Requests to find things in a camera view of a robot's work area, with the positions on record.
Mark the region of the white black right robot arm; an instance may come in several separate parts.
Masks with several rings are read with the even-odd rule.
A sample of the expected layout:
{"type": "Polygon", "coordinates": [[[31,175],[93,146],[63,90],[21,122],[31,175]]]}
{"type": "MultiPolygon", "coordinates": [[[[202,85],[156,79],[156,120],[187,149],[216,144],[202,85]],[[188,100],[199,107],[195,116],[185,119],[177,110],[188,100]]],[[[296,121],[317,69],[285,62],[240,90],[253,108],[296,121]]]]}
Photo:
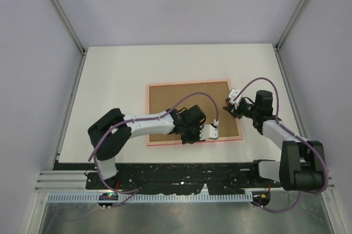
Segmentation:
{"type": "Polygon", "coordinates": [[[286,191],[320,193],[327,188],[328,172],[322,143],[296,135],[273,115],[272,92],[259,90],[255,101],[247,102],[239,90],[231,89],[225,101],[224,110],[237,119],[251,119],[259,134],[281,150],[280,161],[257,161],[257,168],[249,172],[252,185],[261,187],[271,179],[278,181],[286,191]]]}

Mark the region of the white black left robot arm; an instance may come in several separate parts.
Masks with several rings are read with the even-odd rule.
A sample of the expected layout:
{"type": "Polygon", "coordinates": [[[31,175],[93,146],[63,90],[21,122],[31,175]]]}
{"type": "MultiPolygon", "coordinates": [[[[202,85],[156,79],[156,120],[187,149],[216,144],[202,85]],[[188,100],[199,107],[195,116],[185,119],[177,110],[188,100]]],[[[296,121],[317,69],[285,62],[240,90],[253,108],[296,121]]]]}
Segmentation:
{"type": "Polygon", "coordinates": [[[200,131],[205,121],[206,115],[198,105],[144,116],[124,115],[119,108],[111,109],[87,131],[100,172],[98,182],[106,189],[117,184],[115,156],[129,139],[171,134],[180,135],[183,144],[201,142],[200,131]]]}

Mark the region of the pink picture frame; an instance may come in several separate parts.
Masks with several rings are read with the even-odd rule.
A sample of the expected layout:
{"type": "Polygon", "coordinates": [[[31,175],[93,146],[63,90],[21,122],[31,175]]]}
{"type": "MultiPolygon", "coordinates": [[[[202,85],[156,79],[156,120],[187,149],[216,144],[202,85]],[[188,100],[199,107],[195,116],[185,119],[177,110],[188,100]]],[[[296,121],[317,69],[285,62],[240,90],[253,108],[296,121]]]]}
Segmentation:
{"type": "MultiPolygon", "coordinates": [[[[210,95],[219,109],[219,139],[206,140],[205,143],[240,141],[243,139],[240,123],[227,113],[225,99],[230,91],[229,80],[210,80],[185,83],[165,83],[148,85],[147,87],[147,114],[156,114],[173,107],[181,99],[194,92],[204,92],[210,95]]],[[[205,124],[212,124],[216,118],[215,106],[211,100],[201,94],[192,96],[182,102],[176,109],[191,108],[198,105],[206,115],[205,124]]],[[[171,146],[181,144],[180,135],[149,135],[146,145],[171,146]]]]}

